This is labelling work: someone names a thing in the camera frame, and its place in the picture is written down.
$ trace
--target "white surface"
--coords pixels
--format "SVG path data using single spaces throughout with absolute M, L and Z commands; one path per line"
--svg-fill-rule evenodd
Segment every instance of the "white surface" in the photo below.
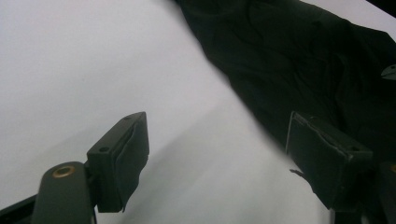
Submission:
M 395 38 L 393 18 L 345 3 L 317 2 Z M 0 40 L 0 209 L 146 111 L 140 185 L 125 213 L 97 214 L 99 223 L 329 223 L 172 2 L 1 1 Z

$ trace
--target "black plastic part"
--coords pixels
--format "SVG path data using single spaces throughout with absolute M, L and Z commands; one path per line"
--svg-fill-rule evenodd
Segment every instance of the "black plastic part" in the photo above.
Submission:
M 84 164 L 70 161 L 49 169 L 41 180 L 32 223 L 95 222 Z
M 125 208 L 149 158 L 146 113 L 121 119 L 87 153 L 88 170 L 97 179 L 98 211 Z
M 28 224 L 31 222 L 35 196 L 15 203 L 0 211 L 1 224 Z
M 357 208 L 360 192 L 355 187 L 370 166 L 370 149 L 319 118 L 293 112 L 287 152 L 327 208 Z

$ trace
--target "brass screw hole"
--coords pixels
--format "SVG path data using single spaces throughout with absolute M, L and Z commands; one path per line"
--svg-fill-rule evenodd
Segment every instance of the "brass screw hole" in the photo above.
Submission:
M 68 175 L 73 174 L 76 171 L 74 166 L 63 166 L 58 168 L 52 173 L 52 176 L 55 178 L 62 178 Z

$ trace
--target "black cloth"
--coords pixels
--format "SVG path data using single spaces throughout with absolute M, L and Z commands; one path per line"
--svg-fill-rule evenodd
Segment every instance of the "black cloth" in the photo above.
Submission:
M 327 120 L 396 161 L 396 63 L 388 34 L 295 0 L 178 0 L 207 59 L 286 144 L 291 111 Z

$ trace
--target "dark clamp jaw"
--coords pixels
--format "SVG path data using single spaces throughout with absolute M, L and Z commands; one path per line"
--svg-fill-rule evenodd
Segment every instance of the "dark clamp jaw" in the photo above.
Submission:
M 370 223 L 396 223 L 396 163 L 373 163 L 373 152 L 325 121 L 293 112 L 287 152 L 335 223 L 361 215 Z
M 70 161 L 49 169 L 38 194 L 0 213 L 4 223 L 96 223 L 101 213 L 125 209 L 149 158 L 146 113 L 121 119 L 87 153 L 85 164 Z M 32 212 L 11 217 L 13 211 Z

